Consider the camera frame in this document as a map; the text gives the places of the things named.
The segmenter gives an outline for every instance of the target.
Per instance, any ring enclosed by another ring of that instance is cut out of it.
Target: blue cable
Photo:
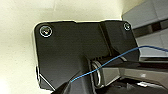
[[[107,65],[107,64],[110,63],[111,61],[113,61],[113,60],[115,60],[115,59],[117,59],[117,58],[119,58],[119,57],[121,57],[121,56],[123,56],[123,55],[125,55],[125,54],[127,54],[127,53],[130,53],[130,52],[132,52],[132,51],[138,50],[138,49],[140,49],[140,48],[153,48],[153,49],[156,49],[156,50],[161,50],[161,51],[168,52],[168,49],[159,48],[159,47],[155,47],[155,46],[140,46],[140,47],[136,47],[136,48],[133,48],[133,49],[131,49],[131,50],[128,50],[128,51],[124,52],[123,54],[118,55],[117,57],[114,57],[114,58],[110,59],[109,61],[107,61],[106,63],[104,63],[104,64],[103,64],[102,66],[100,66],[99,68],[97,68],[97,69],[95,69],[95,70],[93,70],[93,71],[90,71],[90,72],[88,72],[88,73],[85,73],[85,74],[83,74],[83,75],[81,75],[81,76],[78,76],[78,77],[74,78],[73,80],[71,80],[71,83],[74,82],[75,80],[81,78],[81,77],[84,77],[84,76],[86,76],[86,75],[88,75],[88,74],[91,74],[91,73],[93,73],[93,72],[99,70],[100,68],[102,68],[103,66]]]

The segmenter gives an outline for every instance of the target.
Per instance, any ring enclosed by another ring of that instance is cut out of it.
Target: gray surface
[[[158,21],[152,0],[146,0],[144,3],[134,7],[122,15],[122,18],[128,21],[133,29]]]
[[[97,94],[168,94],[167,90],[152,87],[140,87],[135,84],[133,89],[127,90],[126,83],[115,82],[110,86],[99,90]]]
[[[122,15],[133,29],[168,18],[168,0],[145,0]]]

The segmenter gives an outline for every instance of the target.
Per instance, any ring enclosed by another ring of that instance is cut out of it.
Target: cable
[[[119,58],[119,57],[121,57],[121,56],[123,56],[123,55],[125,55],[125,54],[127,54],[127,53],[130,53],[130,52],[132,52],[132,51],[138,50],[138,49],[140,49],[140,48],[153,48],[153,49],[156,49],[156,50],[161,50],[161,51],[168,52],[167,49],[159,48],[159,47],[155,47],[155,46],[140,46],[140,47],[136,47],[136,48],[133,48],[133,49],[131,49],[131,50],[128,50],[128,51],[124,52],[123,54],[120,54],[120,55],[118,55],[118,56],[116,56],[116,57],[110,59],[109,61],[107,61],[106,63],[104,63],[102,66],[98,67],[97,69],[95,69],[95,70],[93,70],[93,71],[90,71],[90,72],[88,72],[88,73],[85,73],[85,74],[83,74],[83,75],[81,75],[81,76],[78,76],[78,77],[76,77],[76,78],[74,78],[74,79],[71,81],[71,83],[74,82],[75,80],[81,78],[81,77],[84,77],[84,76],[86,76],[86,75],[88,75],[88,74],[91,74],[91,73],[93,73],[93,72],[99,70],[100,68],[102,68],[103,66],[107,65],[107,64],[110,63],[111,61],[113,61],[113,60],[115,60],[115,59],[117,59],[117,58]]]
[[[55,88],[44,78],[44,76],[42,74],[39,75],[55,91]]]

